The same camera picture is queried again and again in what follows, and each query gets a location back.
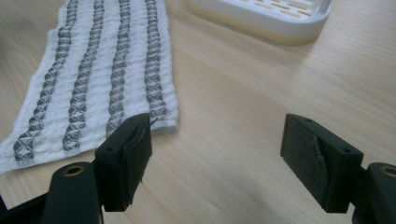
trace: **towel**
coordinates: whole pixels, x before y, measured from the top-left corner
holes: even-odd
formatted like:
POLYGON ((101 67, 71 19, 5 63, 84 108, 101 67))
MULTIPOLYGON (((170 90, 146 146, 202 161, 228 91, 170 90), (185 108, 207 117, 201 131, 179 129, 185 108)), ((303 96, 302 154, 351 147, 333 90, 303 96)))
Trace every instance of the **towel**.
POLYGON ((154 134, 177 126, 163 0, 66 0, 58 14, 0 174, 98 148, 133 115, 149 113, 154 134))

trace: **black mount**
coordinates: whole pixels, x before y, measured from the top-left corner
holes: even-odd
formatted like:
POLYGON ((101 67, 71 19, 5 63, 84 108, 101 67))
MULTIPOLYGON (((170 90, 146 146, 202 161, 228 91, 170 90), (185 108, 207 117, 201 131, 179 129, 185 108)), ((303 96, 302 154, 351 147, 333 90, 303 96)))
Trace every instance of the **black mount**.
POLYGON ((128 118, 95 151, 95 160, 56 171, 49 192, 10 210, 0 203, 0 224, 98 224, 107 212, 132 204, 152 154, 149 114, 128 118))
POLYGON ((288 114, 280 155, 327 213, 355 205, 354 224, 396 223, 396 166, 361 167, 363 153, 312 119, 288 114))

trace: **screw hole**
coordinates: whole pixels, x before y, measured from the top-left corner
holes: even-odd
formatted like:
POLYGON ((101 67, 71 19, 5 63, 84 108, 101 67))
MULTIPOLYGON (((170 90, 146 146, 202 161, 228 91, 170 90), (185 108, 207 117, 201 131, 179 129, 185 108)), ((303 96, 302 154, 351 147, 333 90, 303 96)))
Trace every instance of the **screw hole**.
POLYGON ((396 169, 389 166, 382 166, 380 169, 385 174, 396 177, 396 169))
POLYGON ((66 169, 64 171, 64 176, 73 176, 73 175, 79 175, 84 171, 84 167, 83 166, 72 166, 69 167, 68 169, 66 169))

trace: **white towel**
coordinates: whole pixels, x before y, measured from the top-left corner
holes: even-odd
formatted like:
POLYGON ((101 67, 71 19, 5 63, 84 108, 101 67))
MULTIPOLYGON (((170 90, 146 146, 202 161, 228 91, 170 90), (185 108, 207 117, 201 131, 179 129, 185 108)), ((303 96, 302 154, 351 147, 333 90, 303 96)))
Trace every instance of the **white towel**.
POLYGON ((152 133, 177 126, 163 0, 67 0, 58 20, 0 145, 0 174, 98 148, 136 114, 150 114, 152 133))

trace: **wooden table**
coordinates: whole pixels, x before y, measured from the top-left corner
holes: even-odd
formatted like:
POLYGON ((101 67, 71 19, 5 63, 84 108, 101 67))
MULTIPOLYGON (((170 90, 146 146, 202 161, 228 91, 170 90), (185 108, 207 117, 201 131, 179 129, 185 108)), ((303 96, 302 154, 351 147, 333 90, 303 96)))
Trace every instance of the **wooden table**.
MULTIPOLYGON (((63 0, 0 0, 0 141, 12 130, 63 0)), ((287 113, 396 163, 396 3, 333 1, 319 39, 283 46, 166 0, 178 130, 152 137, 134 205, 106 223, 350 223, 324 213, 279 156, 287 113)), ((8 207, 48 190, 71 159, 0 177, 8 207)))

